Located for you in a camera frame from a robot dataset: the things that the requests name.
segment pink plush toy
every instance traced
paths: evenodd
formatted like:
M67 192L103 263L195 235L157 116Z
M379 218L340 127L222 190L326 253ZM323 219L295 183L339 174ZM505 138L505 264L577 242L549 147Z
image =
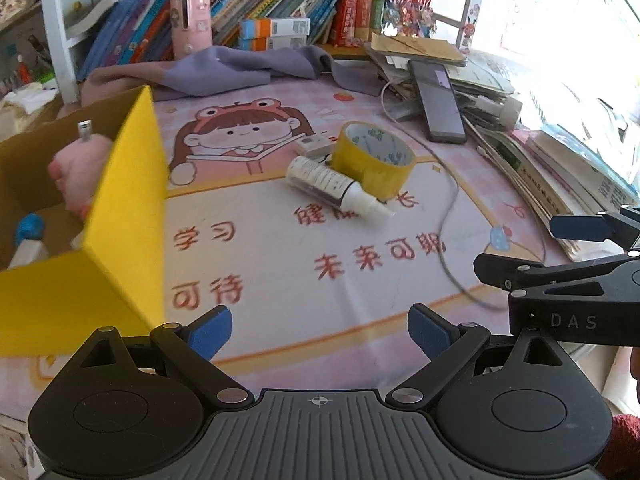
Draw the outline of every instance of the pink plush toy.
M66 208L82 220L89 212L112 146L105 136L85 135L57 152L47 168Z

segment pink cylinder container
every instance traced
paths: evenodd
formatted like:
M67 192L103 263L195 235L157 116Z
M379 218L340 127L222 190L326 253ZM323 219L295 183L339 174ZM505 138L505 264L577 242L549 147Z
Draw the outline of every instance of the pink cylinder container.
M171 0L171 38L176 60L210 47L210 0Z

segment brown hair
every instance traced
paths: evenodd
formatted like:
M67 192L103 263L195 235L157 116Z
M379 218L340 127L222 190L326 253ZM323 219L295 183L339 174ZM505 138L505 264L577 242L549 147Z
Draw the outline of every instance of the brown hair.
M169 164L169 171L173 171L173 169L186 162L187 156L193 155L193 151L190 146L187 146L184 143L184 138L189 134L208 134L210 131L215 130L216 128L232 128L233 126L247 126L249 124L258 124L258 123L267 123L269 121L286 121L287 117L294 117L300 122L300 126L293 129L291 132L292 136L298 136L300 134L305 134L306 136L311 136L314 134L313 128L309 121L305 117L305 115L298 110L297 108L289 108L283 107L280 105L280 102L273 99L269 101L275 102L277 105L271 108L275 108L275 110L279 110L280 114L275 111L270 111L269 109L260 109L257 107L253 107L254 104L260 103L262 101L266 101L265 99L256 99L251 103L234 103L229 106L224 107L216 107L215 109L222 112L219 116L212 116L206 119L206 122L202 124L202 113L208 108L204 108L204 110L200 110L196 114L196 120L190 121L186 123L183 127L180 128L180 131L175 136L174 141L174 157L172 158L171 164Z

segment yellow tape roll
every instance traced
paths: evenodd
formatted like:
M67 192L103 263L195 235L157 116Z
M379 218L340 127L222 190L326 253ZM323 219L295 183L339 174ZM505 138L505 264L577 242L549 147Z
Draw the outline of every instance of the yellow tape roll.
M409 178L415 155L407 143L375 124L350 121L340 129L331 166L385 202Z

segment phone screen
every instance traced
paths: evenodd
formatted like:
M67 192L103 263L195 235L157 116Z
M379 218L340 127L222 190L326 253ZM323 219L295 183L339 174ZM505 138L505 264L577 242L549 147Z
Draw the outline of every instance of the phone screen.
M439 63L412 59L409 70L427 123L427 138L434 142L466 142L447 69Z

